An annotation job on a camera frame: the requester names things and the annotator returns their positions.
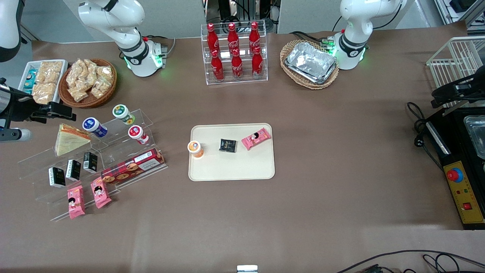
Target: red label bottle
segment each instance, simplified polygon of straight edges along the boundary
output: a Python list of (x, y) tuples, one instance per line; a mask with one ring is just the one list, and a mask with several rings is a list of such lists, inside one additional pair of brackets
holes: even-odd
[(241, 60), (241, 57), (239, 57), (239, 48), (232, 51), (232, 56), (232, 74), (236, 81), (240, 81), (243, 78), (243, 61)]
[(263, 57), (261, 57), (261, 48), (254, 48), (253, 55), (253, 78), (260, 79), (263, 76)]
[(219, 49), (219, 38), (217, 37), (217, 34), (214, 32), (214, 24), (212, 23), (207, 24), (207, 31), (208, 31), (207, 45), (209, 46), (211, 55), (213, 51), (219, 54), (221, 50)]
[(210, 64), (212, 65), (212, 72), (215, 76), (216, 82), (221, 82), (224, 80), (224, 71), (222, 69), (222, 61), (219, 59), (219, 55), (216, 51), (211, 52), (212, 54), (212, 61)]
[(251, 33), (249, 34), (249, 54), (254, 54), (254, 48), (259, 47), (258, 22), (251, 23)]
[(239, 56), (239, 37), (236, 33), (236, 25), (234, 23), (229, 23), (229, 34), (227, 35), (227, 42), (229, 43), (229, 53), (234, 56), (233, 53), (238, 52)]

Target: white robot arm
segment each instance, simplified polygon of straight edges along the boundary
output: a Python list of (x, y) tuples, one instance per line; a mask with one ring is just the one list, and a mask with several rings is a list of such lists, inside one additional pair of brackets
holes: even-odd
[(23, 0), (0, 1), (0, 62), (12, 59), (20, 49), (20, 17)]
[(79, 4), (78, 12), (86, 26), (114, 40), (135, 75), (147, 77), (162, 67), (160, 44), (143, 40), (136, 29), (145, 18), (143, 7), (138, 1), (91, 0)]
[(340, 69), (357, 66), (364, 47), (372, 34), (371, 18), (391, 15), (406, 5), (407, 0), (342, 0), (340, 13), (347, 20), (344, 33), (334, 36), (337, 62)]

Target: red emergency stop button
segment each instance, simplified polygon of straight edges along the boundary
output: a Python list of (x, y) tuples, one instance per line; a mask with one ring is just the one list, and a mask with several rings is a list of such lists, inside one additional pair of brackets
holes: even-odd
[(459, 168), (453, 168), (446, 172), (446, 177), (456, 183), (463, 181), (463, 172)]

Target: cake slice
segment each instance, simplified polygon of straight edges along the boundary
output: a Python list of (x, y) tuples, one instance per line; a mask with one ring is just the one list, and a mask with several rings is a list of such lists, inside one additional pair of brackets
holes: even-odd
[(61, 156), (91, 142), (89, 133), (76, 127), (61, 123), (54, 150), (57, 156)]

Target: yogurt cup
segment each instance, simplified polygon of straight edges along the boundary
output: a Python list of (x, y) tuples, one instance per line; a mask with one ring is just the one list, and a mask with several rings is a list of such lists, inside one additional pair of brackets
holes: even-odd
[(108, 133), (108, 129), (104, 127), (95, 118), (87, 118), (82, 122), (82, 128), (90, 133), (95, 134), (97, 137), (104, 137)]
[(202, 149), (202, 146), (200, 146), (200, 143), (196, 140), (189, 142), (189, 144), (187, 144), (187, 149), (196, 158), (204, 155), (204, 149)]
[(128, 130), (128, 135), (143, 145), (147, 144), (148, 140), (150, 139), (150, 137), (143, 132), (143, 128), (138, 125), (133, 125), (130, 127)]
[(132, 125), (135, 122), (135, 116), (129, 112), (128, 107), (124, 104), (118, 104), (113, 108), (113, 116), (126, 125)]

